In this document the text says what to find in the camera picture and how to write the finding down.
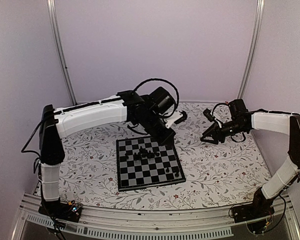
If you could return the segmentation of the black chess piece cluster piece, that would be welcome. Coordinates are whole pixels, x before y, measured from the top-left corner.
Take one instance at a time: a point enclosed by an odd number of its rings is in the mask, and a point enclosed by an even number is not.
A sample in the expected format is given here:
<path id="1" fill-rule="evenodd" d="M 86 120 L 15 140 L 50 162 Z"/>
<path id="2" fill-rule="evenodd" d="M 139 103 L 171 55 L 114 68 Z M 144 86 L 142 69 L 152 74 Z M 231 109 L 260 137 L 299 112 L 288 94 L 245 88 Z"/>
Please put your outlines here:
<path id="1" fill-rule="evenodd" d="M 155 151 L 151 152 L 150 150 L 147 150 L 145 148 L 140 147 L 138 153 L 133 154 L 133 159 L 136 160 L 142 160 L 142 159 L 152 159 L 154 157 L 159 157 L 160 153 Z"/>

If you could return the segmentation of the black and grey chessboard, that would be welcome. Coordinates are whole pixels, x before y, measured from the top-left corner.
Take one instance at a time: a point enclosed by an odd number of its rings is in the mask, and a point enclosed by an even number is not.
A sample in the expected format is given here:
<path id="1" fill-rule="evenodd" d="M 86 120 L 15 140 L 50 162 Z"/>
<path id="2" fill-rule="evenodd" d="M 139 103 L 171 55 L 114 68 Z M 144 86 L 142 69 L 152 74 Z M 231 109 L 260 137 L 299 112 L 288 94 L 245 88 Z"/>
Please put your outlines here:
<path id="1" fill-rule="evenodd" d="M 134 160 L 133 154 L 142 147 L 160 156 Z M 174 144 L 158 145 L 150 136 L 118 139 L 116 141 L 117 184 L 120 192 L 184 183 L 186 177 Z M 173 170 L 179 168 L 179 178 Z"/>

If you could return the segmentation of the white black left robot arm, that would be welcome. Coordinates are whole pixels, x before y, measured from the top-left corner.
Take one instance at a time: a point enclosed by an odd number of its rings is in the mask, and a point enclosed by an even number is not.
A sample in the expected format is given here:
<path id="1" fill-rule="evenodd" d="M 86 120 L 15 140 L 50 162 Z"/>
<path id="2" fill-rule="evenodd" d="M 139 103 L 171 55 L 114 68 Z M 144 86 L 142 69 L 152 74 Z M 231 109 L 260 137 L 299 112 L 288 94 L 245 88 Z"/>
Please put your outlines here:
<path id="1" fill-rule="evenodd" d="M 159 144 L 170 144 L 175 136 L 172 125 L 183 116 L 177 111 L 177 105 L 163 87 L 145 95 L 139 95 L 135 90 L 120 91 L 108 98 L 72 107 L 46 105 L 36 127 L 41 197 L 46 201 L 45 209 L 53 217 L 60 217 L 65 211 L 59 202 L 59 173 L 65 159 L 62 139 L 104 124 L 127 122 L 129 129 L 141 127 L 143 134 L 153 137 Z"/>

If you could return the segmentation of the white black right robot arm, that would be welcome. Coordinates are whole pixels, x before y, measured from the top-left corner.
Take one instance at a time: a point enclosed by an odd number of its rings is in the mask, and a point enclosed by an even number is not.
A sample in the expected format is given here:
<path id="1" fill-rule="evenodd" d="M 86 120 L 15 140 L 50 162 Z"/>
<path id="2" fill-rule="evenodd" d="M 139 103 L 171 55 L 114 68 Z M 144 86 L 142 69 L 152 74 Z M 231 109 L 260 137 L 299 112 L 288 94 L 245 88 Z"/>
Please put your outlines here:
<path id="1" fill-rule="evenodd" d="M 248 213 L 259 218 L 275 199 L 294 181 L 300 180 L 300 113 L 258 109 L 249 111 L 242 99 L 226 104 L 230 120 L 222 122 L 215 110 L 204 110 L 212 125 L 203 132 L 202 142 L 224 143 L 226 137 L 253 132 L 257 146 L 266 160 L 271 179 L 254 194 Z"/>

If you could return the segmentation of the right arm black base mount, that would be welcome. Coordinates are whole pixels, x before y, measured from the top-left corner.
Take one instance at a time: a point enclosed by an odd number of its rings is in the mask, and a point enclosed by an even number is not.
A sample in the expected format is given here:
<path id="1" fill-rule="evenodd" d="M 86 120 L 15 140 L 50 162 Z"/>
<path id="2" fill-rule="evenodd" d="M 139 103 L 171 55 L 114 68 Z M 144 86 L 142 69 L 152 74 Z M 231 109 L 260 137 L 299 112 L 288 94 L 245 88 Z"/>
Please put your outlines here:
<path id="1" fill-rule="evenodd" d="M 275 213 L 272 206 L 274 199 L 267 199 L 259 188 L 253 195 L 252 203 L 241 204 L 230 208 L 230 217 L 234 219 L 235 223 L 246 222 L 270 216 Z M 254 221 L 247 224 L 248 230 L 256 235 L 263 234 L 270 224 L 270 220 L 264 218 L 259 221 Z"/>

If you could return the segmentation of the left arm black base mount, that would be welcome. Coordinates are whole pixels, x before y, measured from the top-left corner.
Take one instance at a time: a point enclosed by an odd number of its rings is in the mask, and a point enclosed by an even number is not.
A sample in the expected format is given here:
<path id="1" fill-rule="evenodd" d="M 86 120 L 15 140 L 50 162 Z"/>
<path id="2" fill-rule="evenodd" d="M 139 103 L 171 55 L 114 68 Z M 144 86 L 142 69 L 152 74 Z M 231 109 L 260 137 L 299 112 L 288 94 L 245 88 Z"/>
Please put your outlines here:
<path id="1" fill-rule="evenodd" d="M 75 200 L 64 203 L 60 199 L 46 201 L 42 198 L 38 212 L 55 219 L 78 223 L 82 213 L 82 206 L 81 203 Z"/>

